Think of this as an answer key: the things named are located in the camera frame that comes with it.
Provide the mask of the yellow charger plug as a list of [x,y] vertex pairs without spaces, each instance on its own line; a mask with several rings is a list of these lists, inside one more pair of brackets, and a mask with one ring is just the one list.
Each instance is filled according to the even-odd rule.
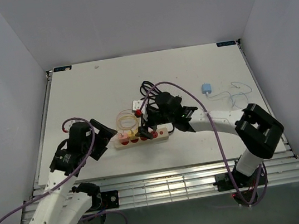
[[129,139],[136,138],[137,132],[137,130],[131,130],[130,132],[128,132]]

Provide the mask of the pink charger plug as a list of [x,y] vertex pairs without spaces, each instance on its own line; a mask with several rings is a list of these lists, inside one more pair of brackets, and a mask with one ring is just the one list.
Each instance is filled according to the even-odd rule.
[[119,133],[117,135],[117,139],[121,142],[126,141],[128,139],[128,134],[126,133]]

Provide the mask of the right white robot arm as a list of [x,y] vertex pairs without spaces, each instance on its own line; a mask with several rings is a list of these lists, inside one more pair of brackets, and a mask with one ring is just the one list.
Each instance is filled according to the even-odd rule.
[[240,137],[246,150],[236,161],[230,175],[238,186],[247,186],[265,159],[271,159],[283,134],[284,126],[257,104],[242,110],[207,112],[195,106],[182,106],[182,98],[162,92],[155,106],[142,100],[132,103],[132,112],[141,123],[137,137],[153,139],[160,124],[170,123],[181,132],[214,131]]

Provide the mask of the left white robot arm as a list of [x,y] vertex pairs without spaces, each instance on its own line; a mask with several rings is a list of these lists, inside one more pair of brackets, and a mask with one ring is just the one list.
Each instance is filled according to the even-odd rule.
[[44,193],[29,224],[77,224],[84,213],[105,208],[98,185],[75,186],[75,182],[87,159],[98,161],[117,131],[95,119],[74,121],[64,131],[68,138],[56,148]]

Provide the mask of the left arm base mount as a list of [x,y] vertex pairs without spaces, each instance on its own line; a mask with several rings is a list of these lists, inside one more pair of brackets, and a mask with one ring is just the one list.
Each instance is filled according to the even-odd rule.
[[101,192],[92,197],[89,211],[102,211],[119,207],[119,191]]

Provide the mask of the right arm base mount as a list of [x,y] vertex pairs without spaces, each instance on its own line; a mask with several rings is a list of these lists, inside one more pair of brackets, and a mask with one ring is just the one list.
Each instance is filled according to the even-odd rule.
[[[254,171],[254,173],[249,177],[249,176],[245,176],[242,173],[239,173],[236,170],[232,171],[234,181],[236,182],[236,185],[238,186],[238,188],[247,188],[247,187],[255,186],[257,176],[258,176],[257,173],[258,173],[258,169],[256,169]],[[265,175],[263,169],[261,169],[258,185],[265,184],[265,180],[266,180],[265,177],[266,177],[266,175]],[[219,192],[234,189],[234,185],[229,177],[228,172],[216,174],[214,176],[214,179],[215,179],[215,182],[213,183],[213,185],[217,187],[217,190]]]

